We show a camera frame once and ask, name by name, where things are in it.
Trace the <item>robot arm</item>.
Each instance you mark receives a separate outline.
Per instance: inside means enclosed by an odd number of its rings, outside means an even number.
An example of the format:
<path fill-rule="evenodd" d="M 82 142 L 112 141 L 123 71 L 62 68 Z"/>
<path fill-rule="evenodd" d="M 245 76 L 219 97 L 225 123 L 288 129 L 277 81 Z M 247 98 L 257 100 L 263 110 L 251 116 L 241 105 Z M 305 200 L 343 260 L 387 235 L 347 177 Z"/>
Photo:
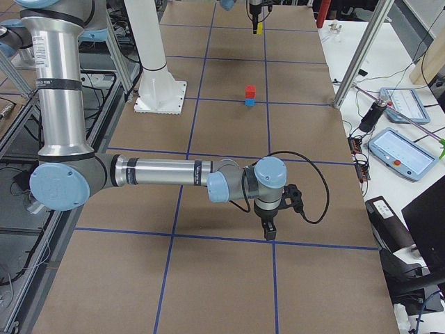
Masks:
<path fill-rule="evenodd" d="M 107 188 L 126 184 L 203 186 L 212 202 L 244 199 L 261 219 L 264 237 L 276 237 L 274 218 L 284 205 L 286 165 L 276 157 L 255 165 L 236 162 L 141 159 L 109 154 L 115 130 L 99 130 L 99 147 L 86 139 L 79 40 L 87 28 L 107 22 L 105 1 L 21 1 L 35 57 L 44 144 L 29 185 L 33 197 L 55 211 L 70 211 Z"/>
<path fill-rule="evenodd" d="M 234 0 L 220 0 L 219 3 L 223 9 L 225 9 L 226 11 L 229 11 L 234 7 L 236 2 Z M 255 35 L 258 32 L 259 16 L 261 14 L 262 6 L 263 6 L 262 3 L 263 3 L 263 1 L 261 1 L 261 0 L 246 1 L 248 17 L 250 18 L 250 20 L 252 22 L 252 32 Z"/>

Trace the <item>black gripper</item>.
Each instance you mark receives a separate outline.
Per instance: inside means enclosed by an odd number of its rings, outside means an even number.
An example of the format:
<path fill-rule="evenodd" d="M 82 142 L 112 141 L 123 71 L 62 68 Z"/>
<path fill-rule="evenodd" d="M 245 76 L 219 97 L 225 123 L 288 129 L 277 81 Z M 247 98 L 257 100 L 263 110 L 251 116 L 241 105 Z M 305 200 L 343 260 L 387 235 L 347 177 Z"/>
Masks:
<path fill-rule="evenodd" d="M 253 34 L 257 34 L 258 19 L 262 10 L 262 0 L 247 0 L 248 16 L 252 20 Z"/>
<path fill-rule="evenodd" d="M 255 214 L 261 219 L 261 226 L 264 230 L 264 239 L 266 241 L 275 240 L 277 229 L 274 224 L 274 218 L 277 216 L 279 209 L 262 209 L 254 205 Z"/>

